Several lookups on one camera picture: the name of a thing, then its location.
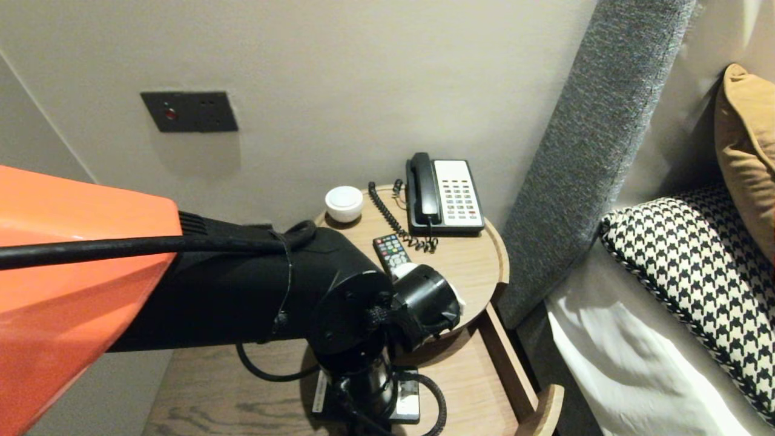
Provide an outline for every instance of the gray upholstered headboard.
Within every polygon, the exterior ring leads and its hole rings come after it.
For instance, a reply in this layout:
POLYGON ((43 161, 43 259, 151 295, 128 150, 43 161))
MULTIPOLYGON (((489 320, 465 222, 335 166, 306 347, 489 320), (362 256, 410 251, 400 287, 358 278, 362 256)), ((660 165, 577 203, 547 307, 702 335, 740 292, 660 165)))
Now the gray upholstered headboard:
POLYGON ((587 252, 622 186, 695 0, 601 0, 501 232, 514 327, 587 252))

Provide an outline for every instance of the round wooden tabletop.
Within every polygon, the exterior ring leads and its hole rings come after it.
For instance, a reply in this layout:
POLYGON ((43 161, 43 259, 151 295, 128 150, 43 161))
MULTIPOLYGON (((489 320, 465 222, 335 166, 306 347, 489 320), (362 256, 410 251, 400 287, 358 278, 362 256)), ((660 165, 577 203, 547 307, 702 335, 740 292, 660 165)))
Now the round wooden tabletop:
MULTIPOLYGON (((399 198, 393 196, 392 186, 379 186, 377 192, 382 202, 396 220, 407 229, 406 207, 403 192, 399 198)), ((485 218, 484 230, 478 237, 440 237, 436 252, 416 251, 403 243, 409 258, 417 264, 426 264, 438 271, 451 283, 466 302, 466 309, 454 332, 476 319, 490 302, 499 284, 508 283, 508 255, 501 236, 485 218)), ((367 190, 363 190, 363 212, 350 224, 337 223, 326 214, 320 214, 315 223, 344 234, 372 262, 381 268, 372 240, 375 237, 393 234, 390 224, 371 201, 367 190)))

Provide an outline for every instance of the mustard pillow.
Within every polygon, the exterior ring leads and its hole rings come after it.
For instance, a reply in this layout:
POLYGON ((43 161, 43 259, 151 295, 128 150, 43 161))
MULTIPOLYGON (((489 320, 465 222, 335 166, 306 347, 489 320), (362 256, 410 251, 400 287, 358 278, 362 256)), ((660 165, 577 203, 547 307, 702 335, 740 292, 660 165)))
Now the mustard pillow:
POLYGON ((715 142, 742 221, 775 265, 775 85, 729 65, 716 96, 715 142))

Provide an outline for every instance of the pillow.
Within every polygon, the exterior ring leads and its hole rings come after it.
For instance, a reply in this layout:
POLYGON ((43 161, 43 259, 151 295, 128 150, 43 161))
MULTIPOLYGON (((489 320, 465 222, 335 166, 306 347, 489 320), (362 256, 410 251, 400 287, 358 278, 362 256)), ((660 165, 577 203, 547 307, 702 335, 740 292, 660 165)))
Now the pillow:
POLYGON ((716 97, 715 140, 740 216, 775 265, 775 85, 729 65, 716 97))
POLYGON ((601 241, 775 427, 772 266, 724 185, 611 212, 601 241))

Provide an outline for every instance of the remote control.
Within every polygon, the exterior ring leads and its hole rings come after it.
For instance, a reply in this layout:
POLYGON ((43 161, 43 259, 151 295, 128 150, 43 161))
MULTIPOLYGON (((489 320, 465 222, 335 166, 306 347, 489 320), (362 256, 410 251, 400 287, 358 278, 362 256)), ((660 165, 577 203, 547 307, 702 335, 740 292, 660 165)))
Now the remote control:
POLYGON ((391 277, 395 267, 409 262, 409 256, 406 254, 406 250, 404 250, 404 246, 401 245, 401 240, 398 239, 396 234, 375 237, 374 250, 377 252, 382 268, 391 277))

